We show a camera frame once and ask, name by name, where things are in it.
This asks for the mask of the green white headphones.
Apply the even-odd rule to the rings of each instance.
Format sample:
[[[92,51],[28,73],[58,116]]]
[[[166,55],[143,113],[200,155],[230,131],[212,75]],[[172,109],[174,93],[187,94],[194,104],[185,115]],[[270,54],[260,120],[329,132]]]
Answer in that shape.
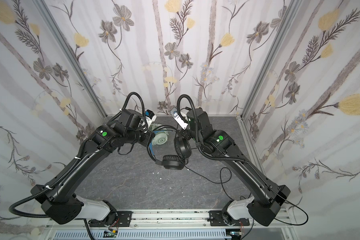
[[[168,141],[169,130],[167,130],[166,128],[159,129],[160,126],[161,124],[153,123],[149,128],[149,130],[155,134],[154,138],[150,143],[151,147],[163,145]]]

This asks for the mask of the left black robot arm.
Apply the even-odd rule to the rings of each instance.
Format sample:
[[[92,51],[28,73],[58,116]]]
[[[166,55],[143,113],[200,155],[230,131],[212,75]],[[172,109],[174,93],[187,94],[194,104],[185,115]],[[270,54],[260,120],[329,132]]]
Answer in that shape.
[[[102,160],[123,145],[148,146],[154,134],[142,128],[150,126],[155,120],[156,115],[151,110],[140,114],[124,109],[114,123],[98,127],[83,142],[79,155],[56,177],[31,190],[32,194],[47,191],[36,198],[47,217],[60,225],[78,219],[89,220],[92,227],[113,225],[119,216],[110,202],[82,198],[75,194],[75,190]]]

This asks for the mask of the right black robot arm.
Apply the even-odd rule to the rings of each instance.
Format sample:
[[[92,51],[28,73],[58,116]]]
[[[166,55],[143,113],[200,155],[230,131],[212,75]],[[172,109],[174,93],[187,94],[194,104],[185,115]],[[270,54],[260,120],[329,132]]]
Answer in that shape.
[[[235,143],[235,140],[223,130],[215,130],[208,114],[198,108],[187,109],[185,120],[187,127],[181,135],[195,140],[196,148],[207,159],[222,162],[252,193],[250,198],[229,201],[222,209],[223,219],[232,221],[252,218],[264,227],[268,227],[287,200],[290,189],[277,185],[266,177]]]

